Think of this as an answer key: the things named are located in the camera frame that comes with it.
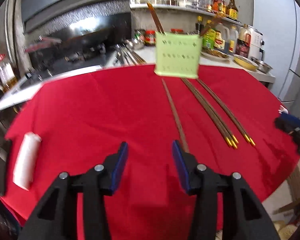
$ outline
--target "red lid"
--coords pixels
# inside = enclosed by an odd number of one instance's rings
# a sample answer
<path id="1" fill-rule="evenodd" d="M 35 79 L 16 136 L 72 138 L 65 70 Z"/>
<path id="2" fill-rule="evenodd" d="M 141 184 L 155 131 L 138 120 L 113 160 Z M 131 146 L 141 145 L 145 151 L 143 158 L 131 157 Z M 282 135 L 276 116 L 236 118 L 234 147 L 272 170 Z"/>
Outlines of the red lid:
<path id="1" fill-rule="evenodd" d="M 145 32 L 145 34 L 155 34 L 155 31 L 153 31 L 153 30 L 147 30 L 147 31 Z"/>
<path id="2" fill-rule="evenodd" d="M 0 61 L 2 61 L 5 57 L 6 57 L 6 55 L 0 54 Z"/>
<path id="3" fill-rule="evenodd" d="M 173 33 L 182 33 L 183 29 L 171 29 L 171 32 L 173 32 Z"/>

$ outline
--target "bottle with red cap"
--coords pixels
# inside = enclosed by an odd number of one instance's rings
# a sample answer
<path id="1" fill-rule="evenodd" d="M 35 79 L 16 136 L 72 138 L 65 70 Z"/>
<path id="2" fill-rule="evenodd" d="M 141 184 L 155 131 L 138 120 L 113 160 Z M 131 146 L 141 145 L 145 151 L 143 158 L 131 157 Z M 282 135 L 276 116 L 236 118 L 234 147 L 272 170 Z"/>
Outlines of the bottle with red cap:
<path id="1" fill-rule="evenodd" d="M 10 90 L 18 82 L 12 64 L 4 54 L 0 54 L 0 79 L 4 92 Z"/>

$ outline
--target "wall shelf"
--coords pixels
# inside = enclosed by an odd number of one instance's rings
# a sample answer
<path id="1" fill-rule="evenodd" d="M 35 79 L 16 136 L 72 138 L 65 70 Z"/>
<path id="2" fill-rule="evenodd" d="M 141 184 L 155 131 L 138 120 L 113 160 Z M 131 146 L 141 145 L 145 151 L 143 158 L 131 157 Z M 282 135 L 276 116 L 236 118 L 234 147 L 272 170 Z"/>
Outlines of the wall shelf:
<path id="1" fill-rule="evenodd" d="M 175 5 L 153 4 L 153 7 L 157 8 L 157 9 L 179 10 L 179 11 L 193 12 L 193 13 L 196 13 L 196 14 L 208 15 L 208 16 L 211 16 L 211 17 L 215 16 L 214 13 L 210 13 L 210 12 L 207 12 L 207 11 L 204 11 L 204 10 L 195 9 L 195 8 L 180 7 L 180 6 L 175 6 Z M 147 9 L 148 6 L 147 6 L 147 4 L 132 4 L 131 3 L 130 8 L 133 9 L 133 10 Z M 226 22 L 230 22 L 232 24 L 242 26 L 241 22 L 237 22 L 237 21 L 231 20 L 231 19 L 226 18 L 226 17 L 224 17 L 222 20 L 226 21 Z"/>

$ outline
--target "white appliance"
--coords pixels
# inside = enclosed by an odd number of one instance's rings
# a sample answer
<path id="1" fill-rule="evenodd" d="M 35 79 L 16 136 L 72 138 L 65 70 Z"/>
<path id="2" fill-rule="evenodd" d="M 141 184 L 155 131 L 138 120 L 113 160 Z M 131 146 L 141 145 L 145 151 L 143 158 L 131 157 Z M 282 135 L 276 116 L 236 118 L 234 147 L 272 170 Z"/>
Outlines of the white appliance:
<path id="1" fill-rule="evenodd" d="M 300 89 L 300 7 L 294 0 L 254 0 L 253 26 L 263 34 L 271 92 L 287 107 Z"/>
<path id="2" fill-rule="evenodd" d="M 251 42 L 248 54 L 248 59 L 255 57 L 259 60 L 264 60 L 265 51 L 262 49 L 265 44 L 263 35 L 256 28 L 249 25 L 249 31 L 251 32 Z"/>

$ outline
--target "red tablecloth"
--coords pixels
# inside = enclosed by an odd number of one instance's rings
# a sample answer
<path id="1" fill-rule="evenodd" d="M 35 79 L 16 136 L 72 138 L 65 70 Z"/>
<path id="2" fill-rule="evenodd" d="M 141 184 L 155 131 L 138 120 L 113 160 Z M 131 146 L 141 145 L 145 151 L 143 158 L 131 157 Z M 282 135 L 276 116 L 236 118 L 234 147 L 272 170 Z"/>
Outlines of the red tablecloth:
<path id="1" fill-rule="evenodd" d="M 44 85 L 7 133 L 13 148 L 7 195 L 2 198 L 5 203 L 27 219 L 60 172 L 84 173 L 126 141 L 129 158 L 121 185 L 113 197 L 105 198 L 113 239 L 186 239 L 195 197 L 187 196 L 179 185 L 171 152 L 179 133 L 161 77 L 153 69 L 153 65 L 109 69 Z M 215 172 L 240 172 L 259 199 L 265 200 L 299 160 L 291 138 L 273 124 L 280 102 L 243 70 L 201 66 L 199 77 L 227 104 L 257 146 L 245 142 L 218 104 L 193 80 L 238 138 L 238 150 L 229 148 L 183 82 L 165 77 L 190 152 Z M 13 184 L 12 171 L 29 131 L 41 136 L 42 143 L 28 192 Z M 82 221 L 82 212 L 78 216 Z M 221 227 L 222 207 L 218 213 Z M 78 234 L 82 239 L 81 223 Z"/>

